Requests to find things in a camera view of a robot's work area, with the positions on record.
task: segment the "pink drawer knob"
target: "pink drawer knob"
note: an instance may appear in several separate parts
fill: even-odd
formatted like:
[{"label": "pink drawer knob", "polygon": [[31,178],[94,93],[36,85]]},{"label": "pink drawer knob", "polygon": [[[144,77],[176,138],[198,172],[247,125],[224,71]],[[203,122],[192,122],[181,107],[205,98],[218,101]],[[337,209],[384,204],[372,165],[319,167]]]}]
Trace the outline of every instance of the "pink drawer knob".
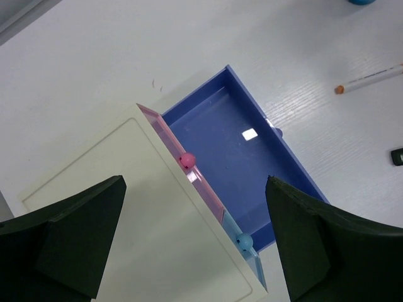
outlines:
[{"label": "pink drawer knob", "polygon": [[196,157],[192,153],[187,152],[181,155],[179,161],[185,169],[191,169],[196,164]]}]

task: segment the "pencil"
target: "pencil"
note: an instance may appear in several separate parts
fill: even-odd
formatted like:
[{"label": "pencil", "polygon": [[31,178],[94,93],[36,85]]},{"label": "pencil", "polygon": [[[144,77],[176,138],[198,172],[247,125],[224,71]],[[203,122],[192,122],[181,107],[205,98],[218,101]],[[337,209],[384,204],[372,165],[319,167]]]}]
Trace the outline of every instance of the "pencil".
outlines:
[{"label": "pencil", "polygon": [[374,74],[359,78],[357,80],[353,80],[344,85],[338,85],[338,87],[335,88],[334,92],[336,94],[347,93],[347,92],[353,91],[355,89],[365,87],[365,86],[371,85],[373,83],[389,79],[389,78],[397,76],[399,74],[403,74],[403,64],[376,72]]}]

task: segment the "blue drawer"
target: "blue drawer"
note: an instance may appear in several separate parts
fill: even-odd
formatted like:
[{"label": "blue drawer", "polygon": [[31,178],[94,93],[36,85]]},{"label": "blue drawer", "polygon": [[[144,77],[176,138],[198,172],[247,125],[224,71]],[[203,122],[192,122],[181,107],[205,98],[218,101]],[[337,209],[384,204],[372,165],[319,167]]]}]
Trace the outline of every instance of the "blue drawer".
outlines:
[{"label": "blue drawer", "polygon": [[162,117],[256,251],[275,241],[264,193],[268,175],[326,201],[229,66]]},{"label": "blue drawer", "polygon": [[224,212],[222,228],[225,230],[234,245],[238,248],[238,251],[242,254],[243,258],[249,264],[250,268],[259,279],[260,283],[267,290],[266,280],[264,280],[263,267],[260,261],[259,254],[255,251],[253,247],[249,249],[242,248],[242,245],[239,243],[238,238],[239,235],[243,234],[243,232],[241,231],[235,220],[228,213],[228,211]]}]

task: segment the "white table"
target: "white table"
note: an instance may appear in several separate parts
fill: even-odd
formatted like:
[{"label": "white table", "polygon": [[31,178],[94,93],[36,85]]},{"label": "white table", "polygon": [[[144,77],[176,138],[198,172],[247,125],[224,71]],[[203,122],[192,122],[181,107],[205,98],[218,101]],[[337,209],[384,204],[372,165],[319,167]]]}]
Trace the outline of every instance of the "white table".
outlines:
[{"label": "white table", "polygon": [[[0,189],[16,195],[138,102],[163,112],[230,64],[329,201],[403,227],[401,0],[64,0],[0,47]],[[288,301],[276,245],[268,301]]]}]

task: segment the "black object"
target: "black object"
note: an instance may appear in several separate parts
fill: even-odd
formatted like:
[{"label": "black object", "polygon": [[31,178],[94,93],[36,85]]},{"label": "black object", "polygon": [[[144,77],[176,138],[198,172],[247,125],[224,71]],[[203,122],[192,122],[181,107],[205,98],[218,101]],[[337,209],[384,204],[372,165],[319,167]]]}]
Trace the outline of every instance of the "black object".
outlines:
[{"label": "black object", "polygon": [[269,177],[266,200],[292,302],[403,301],[403,229]]},{"label": "black object", "polygon": [[403,148],[391,151],[390,156],[394,165],[403,165]]},{"label": "black object", "polygon": [[14,218],[7,201],[4,199],[0,191],[0,222]]},{"label": "black object", "polygon": [[125,191],[114,176],[0,224],[0,301],[96,298]]}]

